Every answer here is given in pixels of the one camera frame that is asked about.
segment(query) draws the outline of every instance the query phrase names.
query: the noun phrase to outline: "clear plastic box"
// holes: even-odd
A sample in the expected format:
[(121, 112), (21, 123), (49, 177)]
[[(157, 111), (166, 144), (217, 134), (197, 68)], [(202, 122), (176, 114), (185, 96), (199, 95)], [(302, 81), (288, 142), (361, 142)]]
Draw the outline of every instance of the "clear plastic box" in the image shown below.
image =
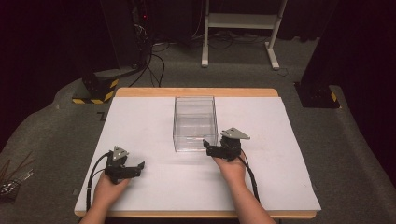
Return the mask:
[(175, 151), (204, 151), (203, 139), (218, 141), (215, 98), (184, 96), (175, 98), (173, 138)]

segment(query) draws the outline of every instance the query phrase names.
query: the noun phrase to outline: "hand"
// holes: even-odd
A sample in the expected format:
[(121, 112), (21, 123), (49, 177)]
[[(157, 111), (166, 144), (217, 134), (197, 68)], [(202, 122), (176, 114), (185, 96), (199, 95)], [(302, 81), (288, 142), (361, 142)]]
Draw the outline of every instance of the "hand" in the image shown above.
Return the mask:
[(123, 179), (118, 185), (111, 182), (110, 177), (101, 173), (93, 195), (92, 207), (100, 206), (108, 209), (121, 196), (131, 179)]
[[(240, 157), (242, 160), (245, 159), (245, 155), (241, 155)], [(246, 167), (238, 158), (235, 158), (233, 161), (225, 161), (224, 159), (213, 157), (213, 160), (220, 168), (221, 174), (229, 185), (246, 185)]]

